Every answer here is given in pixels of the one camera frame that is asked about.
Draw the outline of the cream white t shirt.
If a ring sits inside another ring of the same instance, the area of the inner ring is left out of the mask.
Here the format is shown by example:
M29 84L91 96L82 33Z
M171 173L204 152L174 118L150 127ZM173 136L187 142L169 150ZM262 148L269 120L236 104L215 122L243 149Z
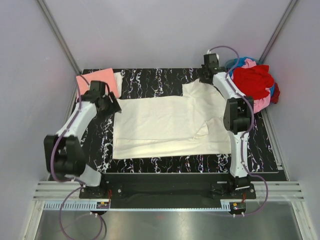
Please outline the cream white t shirt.
M212 85L196 80L181 96L121 99L114 116L115 160L230 154L223 124L226 100Z

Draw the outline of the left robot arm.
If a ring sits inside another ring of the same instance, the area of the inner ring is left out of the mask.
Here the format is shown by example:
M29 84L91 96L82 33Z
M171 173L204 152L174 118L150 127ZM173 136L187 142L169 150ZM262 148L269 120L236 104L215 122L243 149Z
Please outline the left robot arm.
M102 174L87 164L81 139L94 118L105 119L122 111L106 82L93 80L89 90L78 97L73 113L54 135L44 138L47 171L57 182L76 181L97 198L108 193Z

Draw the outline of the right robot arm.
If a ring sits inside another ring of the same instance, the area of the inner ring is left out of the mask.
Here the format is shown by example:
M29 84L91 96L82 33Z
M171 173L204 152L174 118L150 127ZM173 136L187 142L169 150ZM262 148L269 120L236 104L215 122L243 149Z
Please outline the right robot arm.
M216 53L203 56L200 82L213 84L226 100L223 125L228 131L231 147L231 164L226 192L232 198L239 198L250 187L248 170L248 137L254 123L251 96L239 90L226 69L219 65Z

